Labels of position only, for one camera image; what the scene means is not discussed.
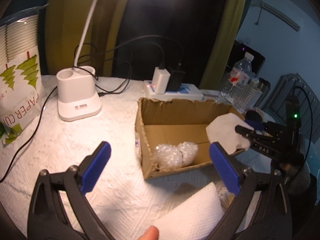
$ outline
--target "white tablecloth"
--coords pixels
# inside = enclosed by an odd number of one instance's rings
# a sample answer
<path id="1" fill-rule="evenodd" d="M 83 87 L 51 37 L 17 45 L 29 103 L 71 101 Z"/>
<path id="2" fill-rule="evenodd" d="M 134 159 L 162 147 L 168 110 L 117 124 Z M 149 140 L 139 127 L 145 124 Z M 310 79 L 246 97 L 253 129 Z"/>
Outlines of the white tablecloth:
<path id="1" fill-rule="evenodd" d="M 99 84 L 111 90 L 123 80 L 100 78 Z M 44 76 L 43 84 L 50 92 L 56 86 L 55 76 Z M 4 183 L 0 184 L 0 200 L 13 222 L 26 235 L 29 202 L 38 173 L 64 171 L 79 164 L 101 141 L 108 141 L 112 156 L 93 192 L 89 203 L 115 239 L 136 240 L 151 223 L 207 185 L 215 173 L 204 171 L 145 181 L 135 154 L 134 123 L 137 100 L 143 97 L 142 82 L 131 81 L 120 95 L 101 98 L 102 111 L 90 118 L 64 122 L 58 116 L 57 96 L 47 103 L 40 128 L 24 151 L 20 152 Z M 39 120 L 27 129 L 0 156 L 0 177 L 13 154 L 31 136 Z M 63 202 L 75 229 L 79 225 L 65 195 Z"/>

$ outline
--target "plastic basket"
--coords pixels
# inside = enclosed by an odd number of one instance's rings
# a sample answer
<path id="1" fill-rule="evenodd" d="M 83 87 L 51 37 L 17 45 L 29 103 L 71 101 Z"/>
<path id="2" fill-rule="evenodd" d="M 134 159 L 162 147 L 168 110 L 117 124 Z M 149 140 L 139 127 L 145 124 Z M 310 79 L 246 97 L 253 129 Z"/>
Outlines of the plastic basket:
<path id="1" fill-rule="evenodd" d="M 261 95 L 262 92 L 257 89 L 256 86 L 252 86 L 252 82 L 250 82 L 245 86 L 240 96 L 234 101 L 234 106 L 238 111 L 244 112 L 245 110 L 252 108 Z"/>

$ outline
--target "finger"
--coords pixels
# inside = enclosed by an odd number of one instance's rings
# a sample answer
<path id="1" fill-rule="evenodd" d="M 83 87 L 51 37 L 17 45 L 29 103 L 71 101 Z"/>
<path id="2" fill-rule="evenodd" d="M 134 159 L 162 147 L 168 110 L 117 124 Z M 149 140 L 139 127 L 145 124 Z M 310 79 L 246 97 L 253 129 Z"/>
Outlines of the finger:
<path id="1" fill-rule="evenodd" d="M 138 240 L 158 240 L 159 230 L 158 228 L 151 226 L 145 231 L 145 233 L 140 236 Z"/>

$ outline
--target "plastic bottle cap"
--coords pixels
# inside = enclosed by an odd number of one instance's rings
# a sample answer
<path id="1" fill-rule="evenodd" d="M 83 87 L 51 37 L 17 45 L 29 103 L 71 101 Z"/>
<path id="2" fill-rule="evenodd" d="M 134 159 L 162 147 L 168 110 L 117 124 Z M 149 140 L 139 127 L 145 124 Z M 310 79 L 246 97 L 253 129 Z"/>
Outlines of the plastic bottle cap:
<path id="1" fill-rule="evenodd" d="M 246 52 L 244 54 L 244 57 L 246 57 L 247 59 L 249 59 L 250 61 L 253 61 L 254 59 L 254 56 L 252 54 L 250 54 L 249 52 Z"/>

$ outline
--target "desk lamp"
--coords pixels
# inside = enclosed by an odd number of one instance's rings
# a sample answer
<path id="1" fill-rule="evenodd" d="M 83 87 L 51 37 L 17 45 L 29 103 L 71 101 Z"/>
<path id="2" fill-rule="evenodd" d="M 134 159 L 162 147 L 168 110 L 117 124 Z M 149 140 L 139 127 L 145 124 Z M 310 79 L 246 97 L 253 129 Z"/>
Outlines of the desk lamp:
<path id="1" fill-rule="evenodd" d="M 95 75 L 95 69 L 91 66 L 78 66 L 78 59 L 88 27 L 98 0 L 93 0 L 87 20 L 84 25 L 79 47 L 76 53 L 74 67 L 60 70 L 57 73 L 58 80 L 58 112 L 64 121 L 75 121 L 78 119 L 94 116 L 101 111 L 102 104 L 95 90 L 94 78 L 88 73 Z"/>

